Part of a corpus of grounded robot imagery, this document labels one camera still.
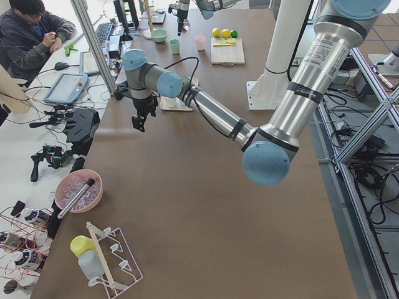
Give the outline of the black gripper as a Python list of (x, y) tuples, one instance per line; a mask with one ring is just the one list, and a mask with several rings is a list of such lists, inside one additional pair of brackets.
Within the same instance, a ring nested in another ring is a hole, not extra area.
[(178, 18), (178, 33), (180, 36), (183, 30), (184, 20), (188, 18), (188, 11), (190, 6), (190, 0), (178, 0), (174, 4), (170, 4), (168, 12)]
[(132, 98), (133, 106), (135, 107), (137, 113), (132, 116), (133, 128), (145, 132), (145, 122), (147, 115), (150, 114), (156, 117), (156, 107), (158, 106), (158, 97), (152, 93), (146, 98)]

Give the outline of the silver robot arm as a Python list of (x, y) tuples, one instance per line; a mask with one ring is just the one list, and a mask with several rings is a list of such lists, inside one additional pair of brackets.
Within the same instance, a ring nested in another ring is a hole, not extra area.
[(257, 128), (188, 78), (150, 63), (144, 51), (130, 49), (123, 55), (123, 66), (137, 110), (133, 126), (144, 129), (147, 116), (155, 113), (156, 95), (179, 98), (241, 147), (244, 172), (252, 181), (277, 184), (286, 177), (300, 134), (347, 54), (364, 42), (388, 5), (388, 1), (327, 1), (314, 24), (315, 38), (288, 80), (312, 2), (282, 1), (264, 73), (247, 89), (251, 109), (274, 110), (269, 123)]
[[(172, 13), (174, 9), (176, 10), (176, 17), (178, 23), (178, 30), (177, 30), (178, 37), (181, 36), (185, 21), (188, 20), (190, 2), (191, 1), (189, 0), (179, 0), (175, 4), (169, 5), (169, 13)], [(205, 20), (208, 20), (211, 17), (213, 17), (214, 12), (230, 8), (231, 6), (235, 5), (237, 2), (238, 0), (195, 1), (202, 17)]]

